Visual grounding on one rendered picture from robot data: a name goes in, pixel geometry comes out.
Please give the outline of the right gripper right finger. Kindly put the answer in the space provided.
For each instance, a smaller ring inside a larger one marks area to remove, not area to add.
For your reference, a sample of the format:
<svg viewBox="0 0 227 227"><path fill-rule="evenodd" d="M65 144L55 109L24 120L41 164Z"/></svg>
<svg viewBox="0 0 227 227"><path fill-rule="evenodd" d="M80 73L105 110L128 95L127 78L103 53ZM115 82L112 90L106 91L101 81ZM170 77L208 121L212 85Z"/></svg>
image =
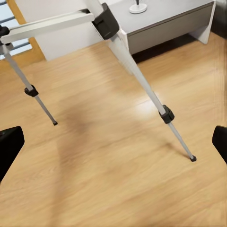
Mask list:
<svg viewBox="0 0 227 227"><path fill-rule="evenodd" d="M212 143L227 164L227 128L222 126L216 126Z"/></svg>

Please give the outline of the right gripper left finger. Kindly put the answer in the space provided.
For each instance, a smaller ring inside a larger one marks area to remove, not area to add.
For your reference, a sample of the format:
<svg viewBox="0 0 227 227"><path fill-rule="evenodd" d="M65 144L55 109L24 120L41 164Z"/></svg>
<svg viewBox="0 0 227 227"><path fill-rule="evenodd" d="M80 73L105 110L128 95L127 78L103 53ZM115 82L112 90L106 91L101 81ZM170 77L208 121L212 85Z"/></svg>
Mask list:
<svg viewBox="0 0 227 227"><path fill-rule="evenodd" d="M25 143L20 126L0 131L0 183Z"/></svg>

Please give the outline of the camera tripod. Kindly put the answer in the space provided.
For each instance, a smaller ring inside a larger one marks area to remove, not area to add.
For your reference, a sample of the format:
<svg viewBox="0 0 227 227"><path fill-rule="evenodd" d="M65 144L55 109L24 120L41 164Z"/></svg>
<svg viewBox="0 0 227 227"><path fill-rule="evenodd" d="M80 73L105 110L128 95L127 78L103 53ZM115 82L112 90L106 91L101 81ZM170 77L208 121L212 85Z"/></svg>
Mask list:
<svg viewBox="0 0 227 227"><path fill-rule="evenodd" d="M38 101L40 106L44 109L46 114L49 116L49 118L53 122L53 125L57 125L57 122L54 120L54 118L38 96L39 93L38 91L36 91L34 85L31 85L29 83L19 66L9 54L9 52L14 48L12 42L17 42L41 34L46 34L67 27L78 26L84 23L91 22L95 26L97 31L101 34L104 41L108 39L112 40L113 44L120 52L123 59L128 64L129 68L132 70L133 74L158 109L159 114L164 120L165 124L168 124L168 126L170 127L174 135L177 137L185 151L188 153L191 161L196 161L196 156L191 154L183 139L171 123L171 121L175 117L172 111L166 105L162 105L160 103L159 99L153 92L146 78L143 76L136 62L132 58L132 55L129 53L128 49L125 47L121 38L117 34L117 32L120 30L120 27L107 4L100 4L98 0L82 1L87 7L87 9L76 10L74 12L69 12L51 18L27 23L21 26L7 28L6 26L0 25L0 55L3 55L5 57L10 66L25 84L25 93L29 96L34 97Z"/></svg>

